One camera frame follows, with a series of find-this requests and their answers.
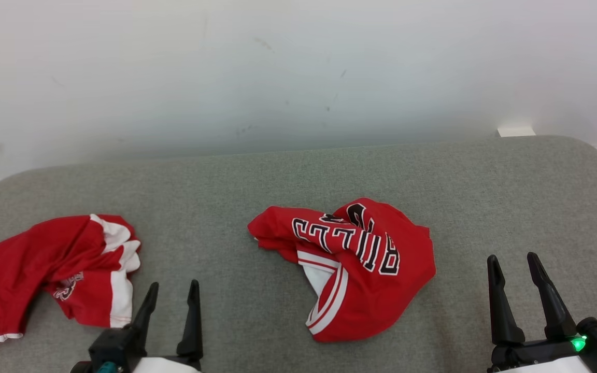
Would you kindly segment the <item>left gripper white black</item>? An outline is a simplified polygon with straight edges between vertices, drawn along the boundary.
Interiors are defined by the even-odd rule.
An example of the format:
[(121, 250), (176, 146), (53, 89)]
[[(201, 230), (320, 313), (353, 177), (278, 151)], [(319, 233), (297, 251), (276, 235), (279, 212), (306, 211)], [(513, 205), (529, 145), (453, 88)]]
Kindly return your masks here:
[[(159, 283), (151, 283), (142, 305), (135, 314), (131, 328), (137, 340), (146, 340), (151, 316), (155, 310), (159, 294)], [(145, 357), (140, 359), (132, 372), (201, 372), (203, 358), (201, 286), (197, 279), (190, 282), (187, 298), (187, 314), (184, 333), (177, 344), (178, 356)]]

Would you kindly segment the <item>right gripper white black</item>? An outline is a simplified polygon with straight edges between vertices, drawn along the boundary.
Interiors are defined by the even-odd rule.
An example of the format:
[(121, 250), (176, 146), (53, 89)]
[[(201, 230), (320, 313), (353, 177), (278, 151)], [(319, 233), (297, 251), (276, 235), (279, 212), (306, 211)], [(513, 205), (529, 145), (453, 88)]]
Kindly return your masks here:
[(488, 372), (596, 372), (581, 356), (587, 338), (576, 336), (576, 323), (537, 253), (527, 254), (546, 321), (545, 340), (525, 341), (505, 293), (505, 277), (496, 255), (487, 258), (491, 366)]

